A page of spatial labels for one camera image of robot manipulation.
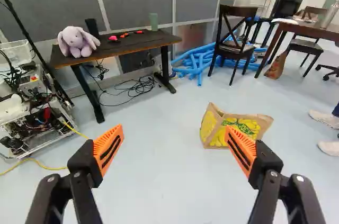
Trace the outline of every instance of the black speaker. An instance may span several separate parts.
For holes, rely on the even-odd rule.
[[[87,28],[91,35],[95,36],[99,39],[99,30],[97,29],[96,20],[95,19],[85,19]]]

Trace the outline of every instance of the bunny ear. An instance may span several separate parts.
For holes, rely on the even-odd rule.
[[[68,55],[68,45],[63,40],[63,32],[59,32],[59,34],[58,34],[58,44],[59,44],[61,52],[64,54],[64,56],[67,56]]]
[[[100,41],[96,37],[89,34],[88,32],[85,32],[81,27],[77,28],[93,50],[96,50],[96,46],[100,46]]]

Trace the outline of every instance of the black pole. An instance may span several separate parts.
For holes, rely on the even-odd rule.
[[[62,95],[64,96],[64,98],[66,100],[68,100],[70,102],[70,104],[72,106],[74,106],[74,103],[72,102],[72,100],[68,97],[68,95],[66,94],[65,90],[62,88],[62,86],[59,84],[59,82],[56,80],[55,76],[53,75],[51,69],[49,68],[48,64],[45,62],[45,60],[43,59],[43,57],[41,56],[41,53],[39,52],[39,50],[37,49],[37,47],[35,46],[34,42],[32,41],[30,35],[28,34],[26,28],[23,26],[20,18],[18,17],[12,3],[10,0],[4,0],[5,3],[7,4],[8,9],[10,10],[11,14],[13,15],[14,19],[16,20],[16,23],[18,24],[18,26],[20,27],[22,34],[25,36],[25,38],[28,40],[29,44],[31,45],[33,51],[37,54],[38,58],[41,61],[41,64],[44,68],[45,71],[47,71],[53,81],[54,81],[54,86],[56,88],[56,90],[60,91],[62,93]]]

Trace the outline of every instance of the green cup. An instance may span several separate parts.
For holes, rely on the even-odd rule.
[[[158,13],[150,13],[149,21],[151,30],[154,32],[158,31]]]

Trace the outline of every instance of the blue pants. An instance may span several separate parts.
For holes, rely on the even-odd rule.
[[[339,102],[337,106],[335,106],[334,110],[332,111],[332,115],[334,115],[335,117],[339,117]]]

